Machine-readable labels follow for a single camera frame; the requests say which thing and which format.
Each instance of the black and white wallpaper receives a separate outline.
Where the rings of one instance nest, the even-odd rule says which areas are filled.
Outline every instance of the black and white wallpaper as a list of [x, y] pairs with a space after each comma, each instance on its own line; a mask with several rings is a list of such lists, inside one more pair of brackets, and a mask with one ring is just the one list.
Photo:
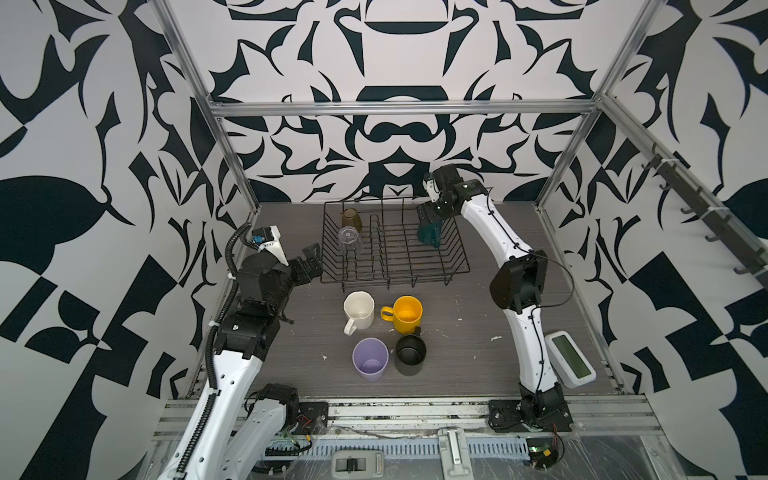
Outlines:
[[578, 114], [228, 118], [259, 201], [425, 196], [424, 174], [458, 164], [494, 200], [535, 200]]
[[2, 477], [133, 478], [248, 214], [145, 0], [0, 5], [0, 205]]
[[[173, 0], [220, 102], [591, 98], [636, 0]], [[535, 200], [576, 114], [228, 118], [260, 201], [424, 194], [445, 163]]]
[[[767, 8], [670, 0], [618, 92], [763, 238]], [[768, 292], [734, 273], [736, 258], [646, 163], [602, 116], [547, 205], [557, 241], [686, 473], [766, 475], [754, 446], [768, 431]]]

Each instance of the patterned wall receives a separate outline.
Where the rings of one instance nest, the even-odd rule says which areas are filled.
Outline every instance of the patterned wall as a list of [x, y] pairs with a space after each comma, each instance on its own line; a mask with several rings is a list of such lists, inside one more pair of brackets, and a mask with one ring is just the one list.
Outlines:
[[[763, 238], [766, 7], [670, 0], [619, 94]], [[768, 292], [645, 163], [602, 116], [547, 206], [557, 240], [687, 474], [766, 475]]]
[[[642, 2], [172, 3], [214, 100], [291, 102], [590, 98]], [[450, 162], [496, 200], [535, 200], [576, 117], [230, 118], [226, 128], [261, 201], [423, 194], [423, 174]]]
[[144, 0], [3, 2], [0, 104], [0, 476], [131, 478], [247, 205]]

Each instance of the yellow mug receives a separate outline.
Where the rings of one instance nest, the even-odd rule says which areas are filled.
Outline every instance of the yellow mug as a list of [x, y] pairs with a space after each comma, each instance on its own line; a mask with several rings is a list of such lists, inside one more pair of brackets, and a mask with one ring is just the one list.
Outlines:
[[422, 303], [414, 296], [406, 295], [397, 299], [394, 308], [383, 307], [382, 319], [394, 322], [398, 332], [409, 335], [422, 324], [422, 313], [424, 313]]

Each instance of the display screen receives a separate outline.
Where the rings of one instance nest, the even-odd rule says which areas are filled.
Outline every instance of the display screen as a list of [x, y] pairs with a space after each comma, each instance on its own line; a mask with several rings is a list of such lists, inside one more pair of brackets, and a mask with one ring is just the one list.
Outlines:
[[583, 379], [591, 373], [587, 364], [584, 363], [584, 360], [581, 359], [574, 346], [571, 345], [568, 337], [565, 335], [556, 336], [552, 339], [552, 342], [560, 350], [560, 354], [568, 362], [577, 379]]

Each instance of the black wire dish rack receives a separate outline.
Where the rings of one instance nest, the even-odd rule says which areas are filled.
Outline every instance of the black wire dish rack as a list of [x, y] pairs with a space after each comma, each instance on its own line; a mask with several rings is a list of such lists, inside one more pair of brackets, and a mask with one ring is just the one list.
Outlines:
[[[323, 208], [323, 275], [321, 283], [341, 283], [342, 291], [357, 285], [391, 285], [442, 281], [469, 271], [462, 235], [455, 219], [443, 220], [440, 248], [416, 236], [419, 216], [413, 198], [326, 202]], [[339, 229], [343, 211], [354, 208], [362, 221], [363, 248], [342, 253]]]

